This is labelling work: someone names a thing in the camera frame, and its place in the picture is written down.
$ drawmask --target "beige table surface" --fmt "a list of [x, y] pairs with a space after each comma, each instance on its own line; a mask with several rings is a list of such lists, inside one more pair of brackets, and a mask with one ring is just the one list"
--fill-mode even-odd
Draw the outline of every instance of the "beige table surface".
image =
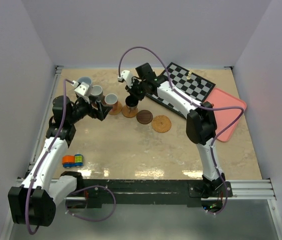
[[[216, 87], [238, 97], [237, 87], [229, 69], [192, 69]], [[162, 69], [155, 69], [156, 74]], [[64, 69], [55, 96], [62, 95], [64, 78], [77, 80], [82, 76], [103, 87], [104, 95], [115, 93], [124, 104], [128, 93], [125, 84], [117, 81], [116, 69]], [[73, 87], [67, 84], [67, 95], [75, 100]], [[76, 135], [67, 155], [82, 154], [84, 165], [70, 168], [92, 179], [200, 179], [202, 163], [196, 145], [186, 135], [186, 120], [154, 101], [144, 98], [138, 109], [149, 110], [153, 116], [166, 115], [172, 122], [167, 133], [157, 133], [151, 124], [121, 113], [108, 115], [104, 121], [86, 116], [76, 123]], [[216, 141], [219, 162], [229, 180], [262, 179], [247, 122], [242, 117], [228, 142]], [[68, 170], [62, 160], [54, 178]]]

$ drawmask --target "pink tray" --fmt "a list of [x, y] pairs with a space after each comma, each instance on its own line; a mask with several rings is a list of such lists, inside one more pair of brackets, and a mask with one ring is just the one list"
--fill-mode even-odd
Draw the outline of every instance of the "pink tray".
[[[222, 107], [230, 107], [230, 106], [240, 106], [244, 108], [244, 110], [247, 108], [247, 104], [244, 101], [216, 87], [211, 91], [206, 101], [214, 104], [213, 108], [222, 108]], [[239, 109], [215, 111], [214, 115], [217, 124], [217, 129], [215, 131], [216, 134], [218, 134], [219, 132], [221, 132], [221, 130], [223, 130], [226, 126], [228, 126], [239, 115], [239, 113], [240, 113]], [[239, 121], [233, 124], [217, 139], [220, 140], [221, 142], [227, 142], [231, 138], [236, 126], [238, 125], [238, 122]]]

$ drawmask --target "wooden coaster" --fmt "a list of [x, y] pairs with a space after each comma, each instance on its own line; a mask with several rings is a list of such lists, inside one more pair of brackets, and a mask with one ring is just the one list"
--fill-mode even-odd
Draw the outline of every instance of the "wooden coaster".
[[153, 118], [152, 128], [158, 133], [166, 133], [171, 129], [171, 121], [167, 116], [159, 115]]
[[149, 124], [152, 122], [153, 115], [148, 110], [141, 110], [136, 115], [136, 120], [141, 124]]
[[110, 115], [117, 115], [121, 112], [121, 110], [122, 110], [122, 104], [121, 104], [121, 102], [118, 101], [116, 110], [112, 111], [112, 109], [111, 109], [111, 111], [109, 111], [109, 114]]
[[133, 118], [137, 115], [138, 113], [138, 108], [132, 110], [132, 111], [129, 111], [129, 109], [127, 108], [126, 105], [124, 105], [122, 107], [122, 114], [123, 116], [125, 116], [126, 118]]

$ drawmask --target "white enclosure wall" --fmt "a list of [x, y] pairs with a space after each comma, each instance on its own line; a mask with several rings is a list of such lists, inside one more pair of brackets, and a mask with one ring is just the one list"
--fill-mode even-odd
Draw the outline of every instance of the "white enclosure wall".
[[282, 0], [272, 0], [234, 67], [263, 178], [271, 178], [282, 216]]
[[0, 0], [0, 234], [8, 191], [29, 165], [53, 68], [22, 2]]
[[[22, 0], [53, 62], [116, 67], [142, 45], [166, 63], [233, 66], [271, 0]], [[158, 61], [137, 50], [125, 66]]]

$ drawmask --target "cable clip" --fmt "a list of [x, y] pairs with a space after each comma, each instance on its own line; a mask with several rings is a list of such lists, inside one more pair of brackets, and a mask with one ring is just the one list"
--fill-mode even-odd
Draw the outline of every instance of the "cable clip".
[[119, 83], [123, 83], [124, 82], [124, 79], [123, 79], [122, 75], [121, 76], [117, 76], [117, 81]]
[[198, 104], [196, 104], [195, 101], [193, 101], [193, 98], [191, 98], [191, 105], [195, 106], [195, 107], [198, 107]]
[[77, 88], [79, 86], [79, 83], [77, 81], [72, 81], [71, 85], [74, 87], [74, 88]]

